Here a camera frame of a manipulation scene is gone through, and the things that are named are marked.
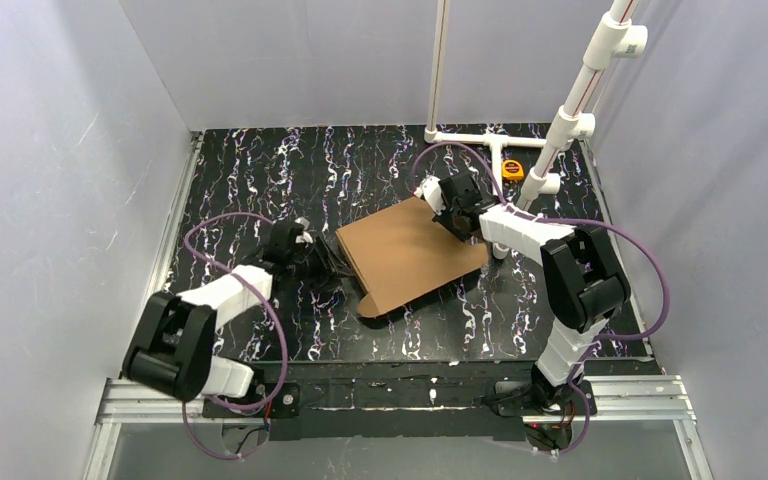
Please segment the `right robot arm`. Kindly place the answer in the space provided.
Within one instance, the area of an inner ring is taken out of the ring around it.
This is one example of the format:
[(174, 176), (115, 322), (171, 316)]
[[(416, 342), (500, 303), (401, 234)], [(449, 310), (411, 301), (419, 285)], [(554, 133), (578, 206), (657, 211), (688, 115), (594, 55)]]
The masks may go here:
[(568, 404), (597, 335), (631, 294), (607, 230), (537, 218), (484, 195), (468, 173), (428, 176), (415, 194), (432, 208), (434, 222), (457, 239), (498, 243), (541, 266), (552, 330), (529, 385), (517, 395), (536, 409)]

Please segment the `brown cardboard box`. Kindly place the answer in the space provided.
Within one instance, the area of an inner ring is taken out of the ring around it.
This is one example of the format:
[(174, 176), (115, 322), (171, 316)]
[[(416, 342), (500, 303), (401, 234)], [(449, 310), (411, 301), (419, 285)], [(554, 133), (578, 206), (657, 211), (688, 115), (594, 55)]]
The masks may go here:
[(482, 269), (487, 247), (463, 242), (412, 197), (337, 229), (340, 249), (364, 292), (362, 318), (376, 318)]

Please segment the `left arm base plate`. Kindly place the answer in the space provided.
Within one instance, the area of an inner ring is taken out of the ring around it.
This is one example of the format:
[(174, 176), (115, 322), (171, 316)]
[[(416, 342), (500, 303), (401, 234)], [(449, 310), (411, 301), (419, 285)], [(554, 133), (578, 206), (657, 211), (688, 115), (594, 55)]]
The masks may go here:
[(265, 417), (268, 410), (276, 415), (285, 409), (293, 415), (297, 406), (297, 384), (283, 383), (275, 395), (277, 383), (268, 383), (264, 371), (235, 361), (215, 358), (200, 395), (230, 413)]

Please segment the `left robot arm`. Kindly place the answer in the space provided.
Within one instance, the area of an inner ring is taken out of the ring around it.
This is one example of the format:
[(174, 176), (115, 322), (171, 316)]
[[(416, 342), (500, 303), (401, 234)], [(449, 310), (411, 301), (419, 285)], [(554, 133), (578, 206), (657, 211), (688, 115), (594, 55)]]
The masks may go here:
[[(146, 301), (124, 355), (123, 376), (182, 402), (205, 397), (237, 411), (253, 411), (275, 399), (286, 380), (286, 335), (272, 305), (285, 280), (311, 288), (330, 288), (352, 276), (328, 243), (303, 219), (279, 220), (266, 239), (241, 264), (218, 264), (222, 276), (182, 293), (158, 291)], [(261, 306), (279, 336), (282, 366), (277, 383), (253, 397), (255, 370), (238, 360), (217, 356), (217, 331), (247, 310)]]

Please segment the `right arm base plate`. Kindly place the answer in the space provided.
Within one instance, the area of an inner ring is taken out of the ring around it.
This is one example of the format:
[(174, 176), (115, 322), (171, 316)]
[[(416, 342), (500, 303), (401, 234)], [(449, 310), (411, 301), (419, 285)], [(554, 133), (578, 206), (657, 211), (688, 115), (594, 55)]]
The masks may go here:
[(598, 407), (592, 385), (586, 380), (577, 384), (578, 392), (569, 385), (550, 387), (545, 391), (530, 381), (498, 381), (482, 397), (482, 404), (502, 417), (573, 415), (582, 416), (585, 407), (595, 415)]

